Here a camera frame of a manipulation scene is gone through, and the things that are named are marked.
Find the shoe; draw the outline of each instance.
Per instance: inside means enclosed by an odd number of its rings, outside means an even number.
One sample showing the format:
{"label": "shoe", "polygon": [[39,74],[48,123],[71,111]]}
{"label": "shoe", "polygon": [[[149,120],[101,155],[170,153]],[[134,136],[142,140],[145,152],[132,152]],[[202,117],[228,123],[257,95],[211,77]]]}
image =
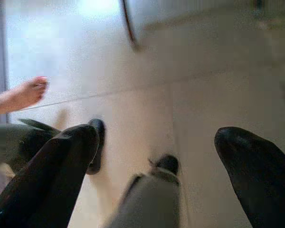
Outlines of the shoe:
{"label": "shoe", "polygon": [[175,175],[177,175],[179,171],[179,162],[176,157],[166,154],[162,156],[155,164],[155,167],[166,169]]}
{"label": "shoe", "polygon": [[88,122],[88,125],[94,127],[99,135],[99,145],[96,152],[96,155],[92,162],[90,163],[86,173],[88,175],[94,175],[99,172],[101,167],[101,154],[105,143],[105,125],[102,120],[92,119]]}

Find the tiled floor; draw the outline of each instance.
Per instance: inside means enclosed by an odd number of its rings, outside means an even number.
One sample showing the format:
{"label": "tiled floor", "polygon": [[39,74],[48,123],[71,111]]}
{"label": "tiled floor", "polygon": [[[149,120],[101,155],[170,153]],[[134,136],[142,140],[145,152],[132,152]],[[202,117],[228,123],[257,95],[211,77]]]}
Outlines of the tiled floor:
{"label": "tiled floor", "polygon": [[182,228],[251,227],[213,138],[240,126],[285,152],[285,31],[259,30],[233,8],[180,17],[174,4],[131,0],[142,45],[133,52],[118,1],[106,2],[6,0],[10,87],[50,80],[45,99],[11,122],[65,129],[101,117],[108,129],[103,169],[85,177],[69,227],[101,227],[129,178],[166,152],[181,161]]}

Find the leg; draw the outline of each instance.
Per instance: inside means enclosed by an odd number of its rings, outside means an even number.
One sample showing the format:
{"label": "leg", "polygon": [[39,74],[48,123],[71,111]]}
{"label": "leg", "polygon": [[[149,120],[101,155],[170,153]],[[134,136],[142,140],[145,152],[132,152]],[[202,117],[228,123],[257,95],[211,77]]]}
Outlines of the leg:
{"label": "leg", "polygon": [[215,146],[254,228],[285,228],[285,155],[236,127],[218,130]]}
{"label": "leg", "polygon": [[179,182],[171,172],[175,169],[167,169],[165,164],[157,165],[149,175],[134,178],[117,214],[106,228],[179,227]]}
{"label": "leg", "polygon": [[22,124],[0,124],[0,164],[18,171],[55,134]]}
{"label": "leg", "polygon": [[66,228],[98,143],[87,124],[49,140],[0,195],[0,228]]}

